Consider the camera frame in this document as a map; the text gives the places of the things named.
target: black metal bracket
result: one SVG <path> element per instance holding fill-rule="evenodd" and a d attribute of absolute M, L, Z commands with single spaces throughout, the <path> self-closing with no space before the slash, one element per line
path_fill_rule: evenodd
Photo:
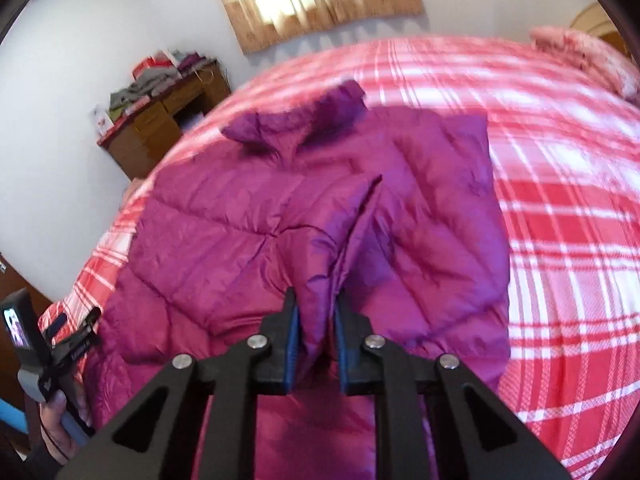
<path fill-rule="evenodd" d="M 58 480 L 188 480 L 206 418 L 200 480 L 254 478 L 258 395 L 293 388 L 299 337 L 293 289 L 259 334 L 224 355 L 176 356 L 100 430 Z M 441 480 L 569 480 L 544 445 L 455 355 L 432 361 L 375 335 L 344 294 L 335 309 L 340 384 L 371 395 L 377 480 L 434 478 L 426 421 Z"/>
<path fill-rule="evenodd" d="M 569 480 L 569 473 L 504 403 L 453 354 L 428 360 L 374 335 L 338 296 L 340 384 L 373 395 L 376 478 L 428 480 L 426 412 L 440 480 Z"/>
<path fill-rule="evenodd" d="M 254 478 L 257 396 L 287 395 L 300 318 L 292 288 L 282 312 L 224 355 L 176 356 L 59 473 L 58 480 L 188 480 L 210 396 L 198 478 Z"/>

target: handheld device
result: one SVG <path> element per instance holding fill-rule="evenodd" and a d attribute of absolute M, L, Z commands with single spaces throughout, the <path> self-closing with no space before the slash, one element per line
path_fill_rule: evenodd
<path fill-rule="evenodd" d="M 66 316 L 59 316 L 41 333 L 25 288 L 0 303 L 0 313 L 20 360 L 18 380 L 22 389 L 36 402 L 49 402 L 58 390 L 62 390 L 67 399 L 62 426 L 73 440 L 84 446 L 94 430 L 79 415 L 73 374 L 78 360 L 98 341 L 93 327 L 100 317 L 100 309 L 92 309 L 78 330 L 55 346 L 52 339 L 65 325 Z"/>

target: human hand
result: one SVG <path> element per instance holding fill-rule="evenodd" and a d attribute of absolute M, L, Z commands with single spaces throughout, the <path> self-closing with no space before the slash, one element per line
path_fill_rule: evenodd
<path fill-rule="evenodd" d="M 91 415 L 86 402 L 84 388 L 75 383 L 76 397 L 78 399 L 80 418 L 91 425 Z M 40 420 L 42 422 L 42 438 L 49 454 L 59 463 L 66 464 L 73 458 L 80 446 L 62 427 L 62 416 L 66 411 L 66 397 L 62 391 L 57 391 L 54 397 L 47 403 L 40 405 Z"/>

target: quilted puffer jacket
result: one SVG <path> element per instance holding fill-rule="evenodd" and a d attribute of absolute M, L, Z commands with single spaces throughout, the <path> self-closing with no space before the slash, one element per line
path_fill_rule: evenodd
<path fill-rule="evenodd" d="M 84 382 L 104 425 L 173 356 L 221 354 L 282 309 L 302 322 L 288 397 L 258 402 L 256 478 L 372 479 L 374 414 L 339 394 L 334 297 L 410 352 L 459 355 L 496 387 L 510 355 L 508 241 L 486 117 L 367 109 L 347 82 L 249 113 L 229 140 L 162 170 Z"/>

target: bed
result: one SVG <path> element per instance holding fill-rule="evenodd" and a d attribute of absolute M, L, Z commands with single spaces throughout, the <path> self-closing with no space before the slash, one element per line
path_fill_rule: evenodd
<path fill-rule="evenodd" d="M 640 109 L 560 57 L 475 38 L 373 41 L 257 77 L 186 134 L 120 211 L 72 292 L 67 332 L 104 307 L 161 168 L 222 139 L 249 109 L 280 111 L 348 78 L 367 104 L 485 110 L 511 243 L 511 361 L 504 402 L 575 479 L 588 478 L 640 400 Z"/>

